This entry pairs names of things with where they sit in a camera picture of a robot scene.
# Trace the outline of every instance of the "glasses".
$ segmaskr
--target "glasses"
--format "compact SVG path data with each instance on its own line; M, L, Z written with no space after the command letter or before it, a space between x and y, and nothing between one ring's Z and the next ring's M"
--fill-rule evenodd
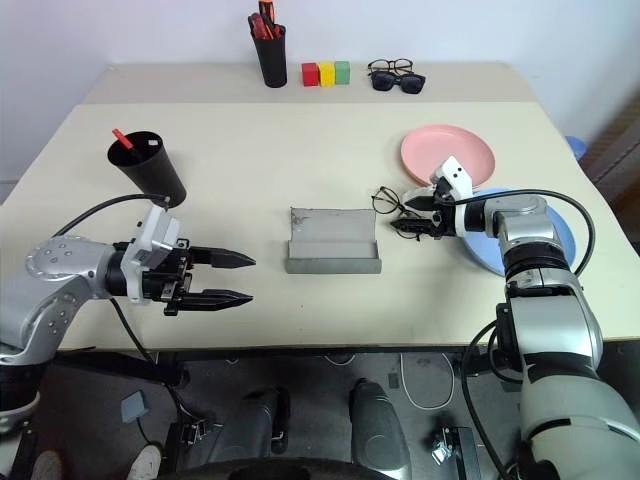
M422 218L417 213L407 209L398 194L387 187L380 187L375 195L371 196L371 204L373 210L380 215L389 215L390 213L399 212L398 218ZM420 235L415 233L401 232L396 229L396 233L402 238L420 241Z
M397 60L381 58L371 62L367 68L370 70L371 86L374 90L381 92L387 92L394 85L400 85L400 89L404 93L415 95L422 91L426 81L422 75L413 73L413 62L407 58Z

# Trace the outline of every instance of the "green block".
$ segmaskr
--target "green block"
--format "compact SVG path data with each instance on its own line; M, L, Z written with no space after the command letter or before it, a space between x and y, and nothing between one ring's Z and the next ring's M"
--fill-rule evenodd
M349 85L349 62L335 62L334 65L336 68L336 85Z

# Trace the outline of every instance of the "blue plate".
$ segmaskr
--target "blue plate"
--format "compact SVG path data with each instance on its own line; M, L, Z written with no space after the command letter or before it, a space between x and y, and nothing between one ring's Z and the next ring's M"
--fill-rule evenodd
M476 192L474 196L486 195L489 193L506 192L507 188L488 188ZM549 216L553 225L556 227L560 243L564 248L564 254L569 261L569 266L576 258L576 241L573 238L571 229L567 222L553 208L548 207ZM464 237L464 243L473 255L473 257L484 267L493 273L504 276L504 266L502 265L502 256L500 255L500 244L497 238L489 238L482 232L469 232Z

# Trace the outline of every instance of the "black cup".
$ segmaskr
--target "black cup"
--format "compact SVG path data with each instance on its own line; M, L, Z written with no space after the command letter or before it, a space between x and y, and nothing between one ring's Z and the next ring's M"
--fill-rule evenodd
M158 193L171 197L169 207L177 207L187 192L173 169L160 135L153 132L134 132L127 135L133 144L134 154L119 141L113 142L107 158L135 183L143 193ZM164 205L160 200L154 201Z
M262 78L267 87L278 88L287 84L287 58L284 53L284 38L287 29L279 25L282 35L273 40L261 40L253 37L256 45Z

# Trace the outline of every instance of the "person's foot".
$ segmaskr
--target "person's foot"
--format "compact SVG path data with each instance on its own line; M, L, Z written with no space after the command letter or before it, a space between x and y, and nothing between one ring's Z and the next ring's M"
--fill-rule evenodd
M127 480L151 480L158 476L162 452L155 445L144 447L131 465Z
M62 480L64 464L62 457L55 450L46 450L36 459L31 473L31 480Z

